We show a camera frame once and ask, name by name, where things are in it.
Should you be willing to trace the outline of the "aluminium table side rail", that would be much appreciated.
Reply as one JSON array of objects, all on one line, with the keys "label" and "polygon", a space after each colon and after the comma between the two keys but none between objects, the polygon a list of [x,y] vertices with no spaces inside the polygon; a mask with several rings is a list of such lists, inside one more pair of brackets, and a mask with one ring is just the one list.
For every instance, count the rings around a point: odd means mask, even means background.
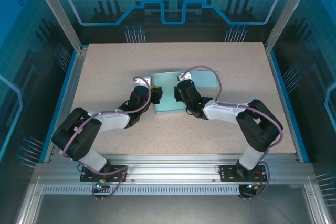
[{"label": "aluminium table side rail", "polygon": [[[83,46],[83,51],[82,54],[77,54],[77,59],[75,60],[71,75],[70,75],[70,79],[66,88],[66,92],[65,92],[65,97],[64,100],[62,102],[61,105],[61,109],[57,118],[57,122],[56,122],[56,126],[54,128],[54,131],[56,129],[58,129],[58,127],[60,126],[60,124],[64,121],[64,119],[68,116],[68,114],[71,111],[72,108],[72,104],[74,102],[74,97],[76,94],[76,90],[77,90],[77,86],[78,86],[78,82],[79,82],[79,78],[81,75],[81,71],[83,68],[83,63],[85,61],[85,57],[87,54],[87,50],[88,50],[89,45],[84,45]],[[50,142],[48,151],[47,151],[47,157],[45,158],[45,163],[47,163],[49,161],[49,158],[51,156],[52,153],[52,147],[53,147],[53,143]]]}]

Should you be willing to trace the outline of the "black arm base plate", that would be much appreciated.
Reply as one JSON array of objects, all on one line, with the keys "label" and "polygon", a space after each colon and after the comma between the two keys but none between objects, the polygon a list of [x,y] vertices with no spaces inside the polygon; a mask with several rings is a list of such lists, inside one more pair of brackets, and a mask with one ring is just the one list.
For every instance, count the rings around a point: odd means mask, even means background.
[{"label": "black arm base plate", "polygon": [[[113,175],[108,175],[105,180],[106,182],[118,182],[121,177],[125,174],[125,169],[123,165],[111,165],[108,168],[104,168],[101,173],[110,173],[122,169],[122,171],[115,173]],[[81,182],[98,182],[103,179],[103,175],[96,174],[87,168],[83,167],[81,170],[80,181]]]},{"label": "black arm base plate", "polygon": [[236,165],[220,165],[217,170],[221,182],[266,182],[268,180],[264,165],[257,165],[252,170],[245,170]]}]

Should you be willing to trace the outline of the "grey metal lower panel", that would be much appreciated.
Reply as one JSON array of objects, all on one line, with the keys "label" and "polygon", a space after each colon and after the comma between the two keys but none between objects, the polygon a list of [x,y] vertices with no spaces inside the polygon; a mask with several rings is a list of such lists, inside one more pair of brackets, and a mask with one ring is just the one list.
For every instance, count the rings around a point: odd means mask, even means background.
[{"label": "grey metal lower panel", "polygon": [[313,224],[299,190],[237,196],[43,196],[34,224]]}]

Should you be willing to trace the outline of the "blue table side trim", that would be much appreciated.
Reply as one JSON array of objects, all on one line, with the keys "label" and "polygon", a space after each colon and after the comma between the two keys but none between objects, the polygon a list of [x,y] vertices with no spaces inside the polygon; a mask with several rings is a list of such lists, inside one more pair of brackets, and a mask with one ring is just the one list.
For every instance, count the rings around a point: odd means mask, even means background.
[{"label": "blue table side trim", "polygon": [[295,114],[293,112],[293,108],[292,108],[292,105],[289,99],[289,95],[286,90],[286,86],[283,81],[281,71],[280,71],[280,68],[279,68],[279,65],[278,65],[278,62],[277,62],[277,59],[276,59],[276,56],[273,50],[267,53],[267,58],[268,58],[268,61],[271,67],[274,81],[278,89],[281,105],[282,105],[282,108],[283,108],[283,111],[286,117],[287,125],[288,125],[289,132],[292,138],[292,142],[296,150],[296,154],[298,156],[298,160],[301,163],[309,163],[310,159],[308,157],[307,150],[304,145],[304,142],[303,142],[300,130],[299,130],[299,126],[295,118]]},{"label": "blue table side trim", "polygon": [[70,75],[71,75],[71,72],[72,72],[72,69],[73,69],[73,66],[74,66],[74,63],[75,63],[76,59],[77,59],[77,53],[74,51],[72,53],[71,58],[70,58],[69,67],[68,67],[68,70],[66,72],[66,75],[65,75],[65,78],[64,78],[61,90],[60,90],[60,94],[59,94],[59,97],[58,97],[58,100],[57,100],[57,103],[56,103],[56,107],[55,107],[55,110],[54,110],[54,113],[53,113],[53,117],[51,119],[51,123],[50,123],[49,129],[48,129],[47,135],[46,135],[46,139],[44,141],[44,145],[43,145],[38,163],[44,163],[45,158],[47,157],[47,151],[48,151],[48,148],[49,148],[49,145],[50,145],[50,142],[51,142],[51,137],[53,135],[53,131],[54,131],[54,128],[56,126],[57,118],[58,118],[58,115],[59,115],[59,112],[60,112],[60,109],[61,109],[62,102],[63,102],[64,97],[65,97],[66,88],[67,88],[67,85],[68,85],[68,82],[69,82],[69,79],[70,79]]}]

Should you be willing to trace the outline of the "aluminium frame rail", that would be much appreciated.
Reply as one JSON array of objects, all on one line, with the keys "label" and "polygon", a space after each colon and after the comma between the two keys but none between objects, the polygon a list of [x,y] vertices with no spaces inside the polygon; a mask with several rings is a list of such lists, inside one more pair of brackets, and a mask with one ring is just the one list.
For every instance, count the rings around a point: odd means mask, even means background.
[{"label": "aluminium frame rail", "polygon": [[[220,184],[219,165],[234,165],[238,154],[191,155],[109,155],[113,165],[127,165],[128,184]],[[310,163],[301,163],[295,154],[269,154],[265,158],[269,183],[313,184],[316,177]],[[49,163],[35,166],[32,184],[79,183],[80,173],[74,161],[60,155]]]}]

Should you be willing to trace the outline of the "aluminium frame post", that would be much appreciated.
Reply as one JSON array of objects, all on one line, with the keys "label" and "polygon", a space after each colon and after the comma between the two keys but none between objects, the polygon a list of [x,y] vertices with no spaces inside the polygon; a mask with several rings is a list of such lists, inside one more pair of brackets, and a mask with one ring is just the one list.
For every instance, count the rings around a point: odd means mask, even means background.
[{"label": "aluminium frame post", "polygon": [[296,10],[301,0],[288,0],[284,9],[282,10],[279,19],[277,20],[275,26],[273,27],[266,43],[265,43],[265,52],[266,54],[270,54],[273,49],[275,43],[283,32],[285,26],[287,25],[290,17]]},{"label": "aluminium frame post", "polygon": [[58,21],[59,25],[61,26],[63,32],[65,33],[66,37],[68,38],[69,42],[73,46],[74,50],[78,54],[82,54],[83,46],[70,22],[68,19],[61,3],[59,0],[45,0],[48,4],[49,8],[51,9],[53,15],[55,16],[56,20]]}]

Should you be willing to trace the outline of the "aluminium frame leg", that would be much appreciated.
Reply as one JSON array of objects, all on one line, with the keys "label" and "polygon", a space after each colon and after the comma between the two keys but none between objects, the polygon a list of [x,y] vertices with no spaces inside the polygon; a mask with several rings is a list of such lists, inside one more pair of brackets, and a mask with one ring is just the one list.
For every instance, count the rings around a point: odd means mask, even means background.
[{"label": "aluminium frame leg", "polygon": [[41,199],[42,189],[42,184],[29,184],[15,224],[33,224]]},{"label": "aluminium frame leg", "polygon": [[333,224],[333,217],[328,211],[320,187],[317,184],[304,184],[304,188],[313,223]]}]

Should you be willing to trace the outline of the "small LED connector board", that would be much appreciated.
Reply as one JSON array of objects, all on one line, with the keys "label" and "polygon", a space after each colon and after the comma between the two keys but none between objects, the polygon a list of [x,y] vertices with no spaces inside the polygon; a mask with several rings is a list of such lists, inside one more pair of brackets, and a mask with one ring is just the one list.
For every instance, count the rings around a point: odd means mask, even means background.
[{"label": "small LED connector board", "polygon": [[93,193],[99,193],[101,191],[107,190],[109,188],[108,185],[105,185],[105,180],[101,179],[99,180],[93,187],[92,192]]},{"label": "small LED connector board", "polygon": [[255,183],[252,183],[252,184],[249,184],[249,185],[240,185],[239,186],[239,192],[240,193],[244,193],[244,192],[247,192],[247,191],[250,191],[250,190],[257,190],[259,187],[262,186],[262,182],[255,182]]}]

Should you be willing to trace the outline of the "light blue paper box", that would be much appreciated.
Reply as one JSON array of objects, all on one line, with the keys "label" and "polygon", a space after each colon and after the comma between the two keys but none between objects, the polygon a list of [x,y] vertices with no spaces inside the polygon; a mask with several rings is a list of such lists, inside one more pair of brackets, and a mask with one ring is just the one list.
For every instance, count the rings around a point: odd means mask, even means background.
[{"label": "light blue paper box", "polygon": [[211,71],[191,70],[192,80],[197,88],[218,89],[218,80]]},{"label": "light blue paper box", "polygon": [[154,85],[162,88],[160,103],[155,105],[156,114],[172,114],[186,111],[184,103],[176,102],[174,96],[174,87],[177,86],[180,74],[180,72],[152,74]]}]

